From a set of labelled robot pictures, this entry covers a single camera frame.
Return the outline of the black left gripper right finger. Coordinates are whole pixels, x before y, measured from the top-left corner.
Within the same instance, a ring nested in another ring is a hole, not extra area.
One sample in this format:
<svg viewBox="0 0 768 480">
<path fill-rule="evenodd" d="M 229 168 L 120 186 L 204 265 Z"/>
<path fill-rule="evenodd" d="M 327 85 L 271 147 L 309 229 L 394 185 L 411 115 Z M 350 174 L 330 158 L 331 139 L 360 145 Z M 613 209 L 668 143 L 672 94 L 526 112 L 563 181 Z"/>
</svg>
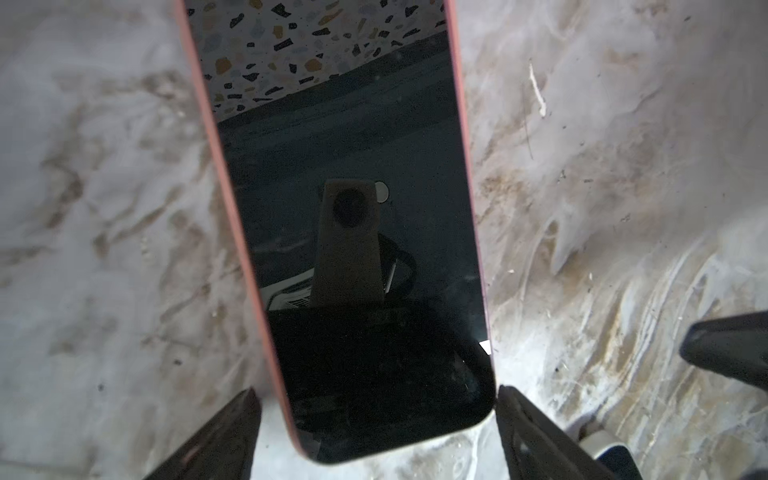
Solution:
<svg viewBox="0 0 768 480">
<path fill-rule="evenodd" d="M 614 474 L 512 386 L 499 387 L 496 423 L 512 479 L 612 479 Z"/>
</svg>

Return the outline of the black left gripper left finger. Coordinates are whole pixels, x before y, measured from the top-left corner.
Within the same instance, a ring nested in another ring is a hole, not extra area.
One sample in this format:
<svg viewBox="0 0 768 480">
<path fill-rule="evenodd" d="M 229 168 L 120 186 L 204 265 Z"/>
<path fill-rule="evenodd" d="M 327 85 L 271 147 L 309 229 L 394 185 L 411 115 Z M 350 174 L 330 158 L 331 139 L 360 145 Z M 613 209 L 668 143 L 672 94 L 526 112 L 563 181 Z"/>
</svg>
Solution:
<svg viewBox="0 0 768 480">
<path fill-rule="evenodd" d="M 241 391 L 146 480 L 250 479 L 261 416 L 255 391 Z"/>
</svg>

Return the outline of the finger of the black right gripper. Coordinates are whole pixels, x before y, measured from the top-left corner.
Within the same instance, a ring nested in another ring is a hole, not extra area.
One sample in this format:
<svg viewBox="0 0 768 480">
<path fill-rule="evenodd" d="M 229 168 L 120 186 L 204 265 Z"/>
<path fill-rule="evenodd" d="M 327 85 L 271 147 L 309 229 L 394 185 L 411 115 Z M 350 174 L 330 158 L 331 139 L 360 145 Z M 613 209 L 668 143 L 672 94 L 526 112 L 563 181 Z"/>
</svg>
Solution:
<svg viewBox="0 0 768 480">
<path fill-rule="evenodd" d="M 679 354 L 689 364 L 767 389 L 767 312 L 694 323 Z"/>
</svg>

